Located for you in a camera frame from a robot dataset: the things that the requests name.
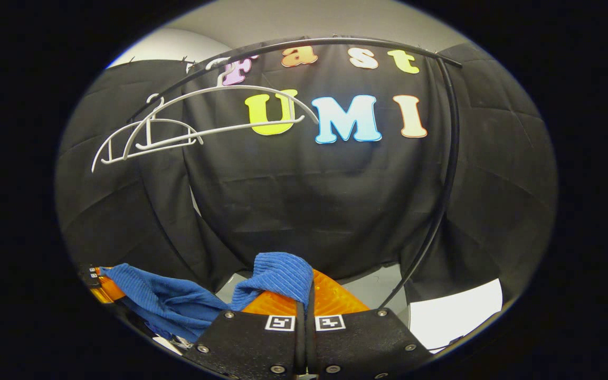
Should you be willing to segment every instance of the ribbed fabric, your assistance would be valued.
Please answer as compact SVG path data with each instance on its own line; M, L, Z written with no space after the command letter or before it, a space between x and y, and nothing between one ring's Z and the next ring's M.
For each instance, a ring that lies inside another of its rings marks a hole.
M232 303L227 305L193 281L162 277L128 264L100 270L126 294L123 303L155 333L178 335L194 343L222 310L243 310L264 290L301 301L306 310L314 278L311 265L295 255L260 253L253 276L236 285Z
M314 270L304 259L285 252L260 253L253 276L236 284L231 308L243 310L263 290L269 290L304 303L306 310L313 280Z

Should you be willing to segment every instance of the colorful letter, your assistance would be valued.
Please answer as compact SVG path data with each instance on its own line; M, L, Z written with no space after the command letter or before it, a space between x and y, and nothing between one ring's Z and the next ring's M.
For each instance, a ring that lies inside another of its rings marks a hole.
M282 90L282 92L292 97L297 95L297 90L294 89ZM295 118L294 115L290 115L290 103L294 102L281 94L275 94L275 97L280 99L280 108L283 111L283 118L280 120L292 120ZM268 100L268 94L258 94L257 96L251 96L245 100L245 104L248 106L248 112L250 113L251 123L268 121L266 117L266 101ZM253 130L261 135L278 135L289 130L293 124L294 123L276 123L275 125L253 127Z
M422 127L422 121L419 118L419 110L417 103L419 99L414 96L394 96L393 101L398 103L400 111L403 113L403 130L400 133L411 139L425 137L429 134Z
M227 74L226 77L224 77L224 82L222 82L222 84L224 86L229 86L231 84L237 84L237 83L241 83L243 82L243 80L245 80L245 76L241 75L241 70L243 70L244 73L247 73L250 71L250 68L252 67L252 60L254 60L255 58L259 57L258 55L254 55L250 58L246 58L243 60L243 62L236 63L236 70L234 70L233 72L230 72L229 74ZM225 65L224 71L229 71L229 67L231 67L231 65Z
M311 46L291 47L283 51L283 60L280 62L284 67L291 68L296 65L307 65L318 60L318 56L314 54L314 49Z
M367 49L361 49L359 47L352 47L348 50L348 55L350 55L351 63L357 68L377 68L379 67L379 62L375 60L374 53Z
M395 65L404 72L410 74L416 74L419 72L419 68L410 65L410 61L414 60L414 57L405 53L402 50L391 50L388 53L395 60Z
M332 97L319 97L311 104L318 108L320 132L316 137L318 144L329 144L337 140L333 134L333 125L344 141L350 138L353 126L356 132L353 138L358 141L379 141L382 134L377 130L374 120L374 96L356 96L344 112L339 103Z

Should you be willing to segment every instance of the white wall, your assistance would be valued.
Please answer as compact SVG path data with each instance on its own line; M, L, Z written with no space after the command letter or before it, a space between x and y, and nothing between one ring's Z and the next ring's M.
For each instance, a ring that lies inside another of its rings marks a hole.
M182 60L200 62L231 50L229 46L194 32L161 28L141 39L116 58L109 67L142 60Z

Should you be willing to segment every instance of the bolt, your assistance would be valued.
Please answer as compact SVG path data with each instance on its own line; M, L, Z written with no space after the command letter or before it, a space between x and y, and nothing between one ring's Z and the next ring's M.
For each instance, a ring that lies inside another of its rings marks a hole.
M284 366L279 366L279 365L271 366L271 371L273 373L284 373L285 372L285 367Z

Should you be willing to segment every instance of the white clothes hanger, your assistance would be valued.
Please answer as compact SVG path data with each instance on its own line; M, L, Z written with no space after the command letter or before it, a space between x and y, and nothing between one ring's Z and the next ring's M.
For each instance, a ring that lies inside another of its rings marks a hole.
M217 58L216 60L212 60L210 61L210 63L208 63L208 65L206 65L205 69L206 70L212 70L212 68L217 64L217 63L224 63L228 60L228 58ZM103 144L101 145L100 149L98 149L98 152L96 153L93 162L92 162L92 166L91 166L91 172L94 171L95 169L95 164L97 162L97 158L100 156L100 153L102 152L102 150L104 149L104 147L107 145L108 146L108 159L101 159L102 163L105 165L108 164L113 164L114 162L119 162L119 161L125 161L126 159L128 159L129 157L136 157L136 156L142 156L143 154L150 154L150 153L154 153L155 151L161 151L161 150L165 150L165 149L172 149L172 148L176 148L176 147L183 147L186 145L192 145L196 142L196 139L198 139L198 142L202 145L203 144L203 140L201 139L201 136L203 135L211 135L213 133L220 133L220 132L227 132L229 130L236 130L236 129L243 129L243 128L252 128L252 127L260 127L260 126L264 126L264 125L278 125L278 124L287 124L287 123L299 123L302 120L304 120L304 115L299 116L299 118L296 119L292 119L292 120L277 120L277 121L272 121L272 122L257 122L257 123L244 123L243 125L234 125L231 127L222 127L222 128L215 128L215 129L211 129L211 130L203 130L201 132L196 132L196 130L194 130L194 128L190 127L189 125L187 125L186 123L183 123L179 120L172 120L172 119L157 119L156 118L156 113L158 113L159 111L163 110L164 108L167 108L169 106L171 106L172 104L175 104L179 101L182 101L184 99L187 99L189 97L192 96L196 96L197 94L203 94L203 93L209 93L209 92L213 92L213 91L223 91L223 90L229 90L229 89L253 89L253 90L260 90L260 91L267 91L270 93L275 93L275 94L280 94L281 96L287 97L290 101L289 101L289 106L290 106L290 115L294 116L295 115L295 109L294 109L294 105L295 103L302 107L302 109L304 109L304 111L311 116L312 120L314 123L318 124L318 118L316 117L316 114L311 110L311 108L307 107L306 104L302 103L301 100L290 96L289 94L286 94L282 91L278 91L276 89L271 89L269 87L262 87L262 86L251 86L248 84L234 84L231 86L223 86L222 85L222 81L224 80L224 77L226 77L227 75L231 74L234 70L236 70L236 62L232 62L230 64L230 68L229 70L227 70L226 72L223 72L222 74L218 75L217 77L217 86L215 87L209 87L207 89L202 89L202 90L198 90L198 91L193 91L191 93L188 94L184 94L183 96L179 96L176 97L175 99L169 101L169 102L165 102L163 98L161 98L161 103L156 106L150 113L149 115L145 116L145 118L143 118L141 121L139 122L133 122L133 123L129 123L128 125L125 125L121 128L119 128L118 130L116 130L116 132L112 133L107 140L105 140L103 142ZM157 96L158 94L152 94L151 96L149 96L149 98L147 98L147 103L149 103L149 101L154 97ZM151 142L151 130L150 130L150 126L152 122L171 122L174 124L178 124L178 125L182 125L186 128L188 128L188 130L191 132L188 135L182 135L182 136L178 136L178 137L173 137L171 139L166 139L166 140L161 140L158 142ZM119 134L120 132L122 132L123 130L126 130L130 127L135 127L135 130L133 130L133 132L130 134L130 137L128 138L128 141L126 142L126 147L125 149L123 149L123 155L121 157L118 158L113 158L112 156L112 151L111 151L111 140L114 136L116 136L117 134ZM129 154L129 151L133 145L133 142L135 141L135 137L137 136L138 133L140 133L140 131L142 130L142 128L146 128L146 133L147 133L147 144L142 145L142 144L135 144L135 146L140 149L140 152L137 153L133 153L133 154ZM171 144L171 143L176 143L182 140L188 140L188 142L185 142L184 144L176 144L176 145L167 145L167 144Z

